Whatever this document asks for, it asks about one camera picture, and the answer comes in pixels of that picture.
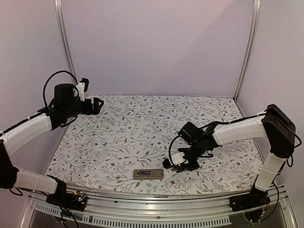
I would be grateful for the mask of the beige remote control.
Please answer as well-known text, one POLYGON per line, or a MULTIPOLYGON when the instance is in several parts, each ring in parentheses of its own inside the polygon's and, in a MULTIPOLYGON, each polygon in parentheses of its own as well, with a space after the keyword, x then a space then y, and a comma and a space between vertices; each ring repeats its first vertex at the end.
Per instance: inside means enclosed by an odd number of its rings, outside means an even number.
POLYGON ((161 180, 164 178, 163 169, 135 169, 133 179, 135 180, 161 180))

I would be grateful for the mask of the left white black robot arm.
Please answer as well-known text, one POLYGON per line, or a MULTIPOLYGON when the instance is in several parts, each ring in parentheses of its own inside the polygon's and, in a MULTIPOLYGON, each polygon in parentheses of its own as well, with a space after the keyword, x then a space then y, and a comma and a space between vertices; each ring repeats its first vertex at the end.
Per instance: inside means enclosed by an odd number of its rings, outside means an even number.
POLYGON ((11 157, 20 148, 59 127, 66 127, 78 115, 98 115, 104 102, 99 98, 87 99, 88 82, 82 80, 73 84, 59 84, 54 88, 50 104, 32 116, 20 121, 0 133, 0 187, 11 190, 25 189, 49 195, 60 206, 67 206, 71 197, 67 185, 55 178, 23 170, 14 166, 11 157))

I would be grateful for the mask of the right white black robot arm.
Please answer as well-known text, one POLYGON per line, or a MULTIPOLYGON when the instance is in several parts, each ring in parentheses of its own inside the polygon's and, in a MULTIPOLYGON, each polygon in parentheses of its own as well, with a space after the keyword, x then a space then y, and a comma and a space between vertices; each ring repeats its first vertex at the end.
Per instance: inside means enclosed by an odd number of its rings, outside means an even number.
POLYGON ((302 144, 296 134, 295 124, 275 104, 268 105, 266 110, 256 115, 230 122, 213 121, 203 127, 187 122, 178 132, 176 139, 178 138, 186 142, 188 147, 179 148, 176 154, 170 153, 162 163, 164 168, 177 172, 198 169, 198 158, 224 144, 266 138, 270 152, 250 192, 242 198, 249 207, 269 203, 269 187, 287 160, 293 156, 295 148, 302 144))

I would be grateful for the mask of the floral patterned table mat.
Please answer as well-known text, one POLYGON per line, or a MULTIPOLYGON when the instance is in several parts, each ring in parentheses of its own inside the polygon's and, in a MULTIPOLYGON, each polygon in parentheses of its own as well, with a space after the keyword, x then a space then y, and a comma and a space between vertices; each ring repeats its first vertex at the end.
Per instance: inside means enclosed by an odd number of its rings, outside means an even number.
POLYGON ((164 171, 162 180, 135 180, 136 169, 160 169, 168 153, 187 147, 176 135, 186 122, 201 127, 241 118, 229 98, 102 96, 99 115, 69 125, 47 173, 66 183, 142 194, 196 195, 250 189, 262 168, 252 140, 228 143, 199 159, 195 171, 164 171))

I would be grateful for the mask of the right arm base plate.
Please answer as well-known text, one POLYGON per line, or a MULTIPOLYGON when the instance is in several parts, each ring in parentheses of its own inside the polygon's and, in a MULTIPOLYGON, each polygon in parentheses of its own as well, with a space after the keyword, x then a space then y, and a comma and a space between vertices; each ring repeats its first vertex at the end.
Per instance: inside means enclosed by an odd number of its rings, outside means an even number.
POLYGON ((270 197, 266 192, 247 193, 229 198, 229 206, 233 212, 261 207, 270 203, 270 197))

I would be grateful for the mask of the front aluminium rail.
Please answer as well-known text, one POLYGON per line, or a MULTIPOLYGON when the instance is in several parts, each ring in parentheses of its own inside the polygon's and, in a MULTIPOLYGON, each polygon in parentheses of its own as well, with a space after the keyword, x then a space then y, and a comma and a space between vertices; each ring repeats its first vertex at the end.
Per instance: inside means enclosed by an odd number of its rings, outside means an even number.
POLYGON ((247 221, 258 208, 233 211, 231 197, 240 192, 213 195, 146 195, 68 185, 68 191, 87 194, 84 211, 73 217, 60 214, 60 208, 46 203, 46 196, 31 193, 26 201, 22 228, 297 228, 292 205, 283 185, 271 187, 266 219, 247 221))

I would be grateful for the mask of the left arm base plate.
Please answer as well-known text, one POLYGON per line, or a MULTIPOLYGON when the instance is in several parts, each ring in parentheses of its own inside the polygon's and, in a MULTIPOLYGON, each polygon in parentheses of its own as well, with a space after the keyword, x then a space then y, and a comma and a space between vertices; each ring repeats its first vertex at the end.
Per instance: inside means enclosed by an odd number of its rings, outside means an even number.
POLYGON ((83 212, 86 208, 87 194, 79 190, 74 193, 56 192, 47 196, 46 203, 83 212))

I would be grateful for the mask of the left aluminium frame post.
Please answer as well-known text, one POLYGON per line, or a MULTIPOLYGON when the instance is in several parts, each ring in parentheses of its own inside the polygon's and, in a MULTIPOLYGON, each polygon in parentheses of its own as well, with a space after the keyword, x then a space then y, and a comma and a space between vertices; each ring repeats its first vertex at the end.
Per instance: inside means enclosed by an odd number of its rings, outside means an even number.
POLYGON ((62 49, 66 60, 66 65, 68 70, 75 76, 75 67, 72 60, 72 54, 69 47, 67 30, 65 25, 64 13, 63 13, 63 6, 61 0, 54 0, 54 7, 55 7, 55 14, 57 18, 57 25, 59 29, 59 36, 62 43, 62 49))

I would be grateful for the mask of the aluminium frame post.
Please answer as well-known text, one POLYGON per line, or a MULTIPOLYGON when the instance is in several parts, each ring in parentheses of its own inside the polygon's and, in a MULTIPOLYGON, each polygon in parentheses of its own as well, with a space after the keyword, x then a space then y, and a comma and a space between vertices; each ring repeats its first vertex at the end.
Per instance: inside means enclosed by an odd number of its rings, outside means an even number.
POLYGON ((233 99, 236 103, 238 102, 238 100, 240 98, 240 94, 241 94, 243 84, 244 84, 246 74, 247 74, 247 69, 249 67, 249 62, 250 62, 252 50, 254 47, 254 42, 255 42, 255 37, 256 37, 256 32, 257 32, 257 27, 258 27, 260 8, 261 8, 261 0, 254 0, 251 25, 250 25, 250 30, 249 30, 248 40, 247 40, 247 46, 246 46, 239 78, 237 81, 237 86, 236 86, 234 96, 233 96, 233 99))
POLYGON ((54 0, 54 7, 55 7, 55 14, 57 18, 57 25, 59 29, 59 36, 62 43, 62 49, 66 60, 66 65, 68 70, 75 76, 75 67, 72 60, 72 54, 69 47, 67 30, 65 25, 64 13, 63 13, 63 6, 61 0, 54 0))

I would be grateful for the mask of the right aluminium frame post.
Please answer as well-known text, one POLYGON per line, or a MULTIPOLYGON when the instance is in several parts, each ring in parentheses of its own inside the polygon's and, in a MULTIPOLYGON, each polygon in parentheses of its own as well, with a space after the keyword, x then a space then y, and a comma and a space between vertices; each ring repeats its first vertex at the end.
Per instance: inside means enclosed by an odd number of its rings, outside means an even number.
POLYGON ((247 69, 249 67, 249 62, 250 62, 252 50, 254 47, 254 42, 255 42, 255 37, 256 37, 256 32, 257 32, 257 27, 258 27, 260 8, 261 8, 261 0, 254 0, 251 25, 250 25, 250 30, 249 30, 248 40, 247 40, 247 46, 246 46, 239 78, 237 81, 237 86, 236 86, 234 96, 233 96, 233 99, 236 103, 238 102, 238 100, 240 98, 240 94, 241 94, 243 84, 244 84, 246 74, 247 74, 247 69))

